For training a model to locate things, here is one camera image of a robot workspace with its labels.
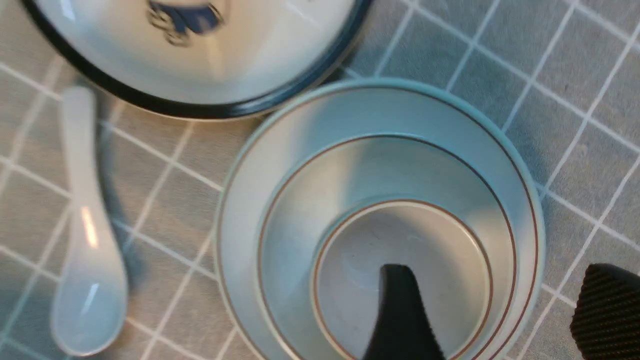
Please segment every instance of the stacked dishes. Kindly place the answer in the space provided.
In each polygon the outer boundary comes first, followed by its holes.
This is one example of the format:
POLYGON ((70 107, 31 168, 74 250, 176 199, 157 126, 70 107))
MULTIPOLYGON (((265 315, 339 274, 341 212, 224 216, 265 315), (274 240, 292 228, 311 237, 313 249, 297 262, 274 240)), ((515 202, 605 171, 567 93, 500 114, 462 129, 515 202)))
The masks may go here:
POLYGON ((227 179, 215 242, 227 309, 267 359, 361 358, 386 263, 413 270, 448 358, 496 358, 532 311, 545 251, 506 137, 397 80, 326 86, 267 120, 227 179))

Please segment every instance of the ceramic lid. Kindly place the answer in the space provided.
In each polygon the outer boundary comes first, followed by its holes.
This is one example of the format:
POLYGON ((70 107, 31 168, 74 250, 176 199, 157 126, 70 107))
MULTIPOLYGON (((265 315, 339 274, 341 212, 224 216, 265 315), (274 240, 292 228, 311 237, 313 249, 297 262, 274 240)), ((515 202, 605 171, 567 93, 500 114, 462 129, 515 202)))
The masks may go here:
POLYGON ((187 118, 270 109, 332 70, 371 0, 22 0, 86 77, 187 118))

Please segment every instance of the spoon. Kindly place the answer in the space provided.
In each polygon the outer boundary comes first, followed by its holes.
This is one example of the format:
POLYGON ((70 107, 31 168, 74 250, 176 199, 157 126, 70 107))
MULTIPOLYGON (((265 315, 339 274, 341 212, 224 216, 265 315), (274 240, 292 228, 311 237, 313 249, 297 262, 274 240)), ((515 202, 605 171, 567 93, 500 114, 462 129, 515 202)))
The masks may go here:
POLYGON ((51 332, 73 356, 108 347, 127 312, 125 267, 97 179, 95 116, 96 99, 89 89, 65 91, 61 132, 72 193, 71 238, 51 309, 51 332))

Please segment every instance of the dark rim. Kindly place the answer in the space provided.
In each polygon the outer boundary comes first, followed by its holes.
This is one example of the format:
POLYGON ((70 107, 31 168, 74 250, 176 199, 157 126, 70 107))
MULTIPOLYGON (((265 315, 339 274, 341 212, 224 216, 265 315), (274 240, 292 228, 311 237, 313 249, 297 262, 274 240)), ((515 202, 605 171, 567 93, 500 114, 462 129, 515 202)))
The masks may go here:
POLYGON ((147 94, 126 85, 99 68, 77 52, 40 11, 37 0, 21 0, 41 34, 83 76, 113 95, 140 108, 187 119, 231 119, 246 117, 270 110, 311 86, 316 85, 338 64, 356 38, 373 0, 356 0, 342 31, 329 49, 306 72, 278 88, 244 101, 228 104, 188 104, 147 94))

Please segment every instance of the grid pattern surface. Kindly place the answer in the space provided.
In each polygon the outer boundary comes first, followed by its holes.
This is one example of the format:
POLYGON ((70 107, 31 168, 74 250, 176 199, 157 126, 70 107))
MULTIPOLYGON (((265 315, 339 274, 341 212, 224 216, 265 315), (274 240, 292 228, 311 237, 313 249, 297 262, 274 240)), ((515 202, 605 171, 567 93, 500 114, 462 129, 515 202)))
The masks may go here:
MULTIPOLYGON (((590 263, 640 274, 640 2, 376 0, 329 81, 397 76, 461 97, 516 145, 542 198, 547 267, 506 359, 580 359, 568 324, 590 263)), ((0 359, 68 359, 48 328, 67 246, 57 107, 75 79, 16 0, 0 0, 0 359)), ((103 95, 99 167, 131 284, 96 359, 254 359, 218 291, 220 184, 261 119, 163 118, 103 95)))

